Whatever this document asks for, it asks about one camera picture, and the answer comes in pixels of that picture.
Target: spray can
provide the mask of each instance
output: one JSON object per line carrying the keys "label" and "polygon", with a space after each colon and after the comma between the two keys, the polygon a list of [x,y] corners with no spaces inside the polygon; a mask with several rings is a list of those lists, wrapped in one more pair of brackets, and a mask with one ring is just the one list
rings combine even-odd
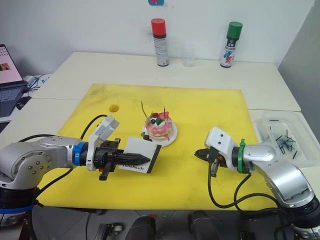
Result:
{"label": "spray can", "polygon": [[156,61],[159,66],[168,66],[168,50],[167,50],[167,32],[166,22],[162,18],[155,18],[151,20],[151,27],[153,33]]}
{"label": "spray can", "polygon": [[235,57],[237,41],[240,38],[242,23],[232,21],[229,23],[228,33],[226,34],[226,45],[224,47],[223,55],[220,61],[220,66],[230,68],[232,60]]}

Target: green cap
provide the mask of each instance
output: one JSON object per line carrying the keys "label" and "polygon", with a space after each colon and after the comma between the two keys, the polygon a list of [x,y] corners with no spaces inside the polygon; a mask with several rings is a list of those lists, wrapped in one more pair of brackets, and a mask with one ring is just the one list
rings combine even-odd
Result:
{"label": "green cap", "polygon": [[228,38],[238,39],[240,38],[242,23],[238,21],[231,21],[229,23],[228,33],[226,36]]}

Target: laptop screen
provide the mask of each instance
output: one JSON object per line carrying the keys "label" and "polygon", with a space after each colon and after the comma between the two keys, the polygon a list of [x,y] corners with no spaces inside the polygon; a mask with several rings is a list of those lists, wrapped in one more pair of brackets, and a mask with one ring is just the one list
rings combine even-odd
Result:
{"label": "laptop screen", "polygon": [[6,47],[0,45],[0,85],[23,81]]}

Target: laptop keyboard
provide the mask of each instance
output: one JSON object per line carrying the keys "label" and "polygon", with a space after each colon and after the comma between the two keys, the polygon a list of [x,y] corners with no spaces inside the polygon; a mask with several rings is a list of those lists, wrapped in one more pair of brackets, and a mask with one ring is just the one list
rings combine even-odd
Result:
{"label": "laptop keyboard", "polygon": [[20,93],[21,88],[0,90],[0,102],[15,100]]}

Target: clear plastic container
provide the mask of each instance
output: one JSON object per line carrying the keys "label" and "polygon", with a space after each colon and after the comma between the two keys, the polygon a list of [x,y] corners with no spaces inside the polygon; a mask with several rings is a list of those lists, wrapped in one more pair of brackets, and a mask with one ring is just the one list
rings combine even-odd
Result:
{"label": "clear plastic container", "polygon": [[299,113],[268,111],[255,124],[261,141],[279,148],[298,168],[320,164],[320,145]]}

